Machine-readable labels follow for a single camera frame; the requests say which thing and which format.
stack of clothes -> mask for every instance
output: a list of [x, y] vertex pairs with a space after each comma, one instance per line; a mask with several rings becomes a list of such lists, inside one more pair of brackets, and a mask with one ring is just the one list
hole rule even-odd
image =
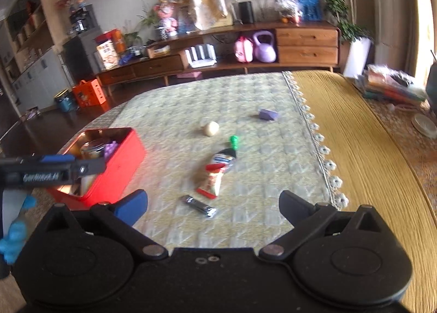
[[364, 98], [393, 104], [420, 106], [427, 99], [423, 85], [410, 75], [387, 66], [368, 65], [368, 70], [355, 79], [354, 84]]

blue trash can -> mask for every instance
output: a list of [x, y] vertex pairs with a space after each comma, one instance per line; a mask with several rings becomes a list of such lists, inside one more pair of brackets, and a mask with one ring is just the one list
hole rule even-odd
[[78, 109], [76, 99], [71, 91], [65, 89], [55, 96], [55, 102], [58, 108], [64, 112], [76, 111]]

screw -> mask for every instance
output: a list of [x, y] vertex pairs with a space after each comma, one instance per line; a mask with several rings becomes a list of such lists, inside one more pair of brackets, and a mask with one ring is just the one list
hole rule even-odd
[[212, 255], [212, 256], [208, 257], [208, 261], [210, 261], [210, 262], [216, 262], [219, 260], [220, 260], [220, 258], [216, 255]]
[[281, 256], [284, 253], [284, 248], [277, 244], [266, 245], [261, 250], [269, 256]]
[[143, 248], [143, 253], [149, 256], [161, 256], [165, 249], [158, 244], [147, 245]]
[[204, 265], [208, 263], [208, 260], [206, 260], [205, 258], [196, 258], [196, 263], [200, 264], [200, 265]]

pink bag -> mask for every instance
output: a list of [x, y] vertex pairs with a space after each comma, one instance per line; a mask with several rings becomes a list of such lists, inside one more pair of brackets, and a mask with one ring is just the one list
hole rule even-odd
[[253, 60], [253, 43], [249, 38], [241, 36], [234, 46], [235, 57], [240, 63], [250, 63]]

white planter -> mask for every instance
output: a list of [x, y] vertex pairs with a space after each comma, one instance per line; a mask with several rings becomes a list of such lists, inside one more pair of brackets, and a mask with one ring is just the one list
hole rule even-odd
[[349, 55], [343, 75], [355, 77], [363, 74], [372, 41], [368, 38], [357, 39], [350, 44]]

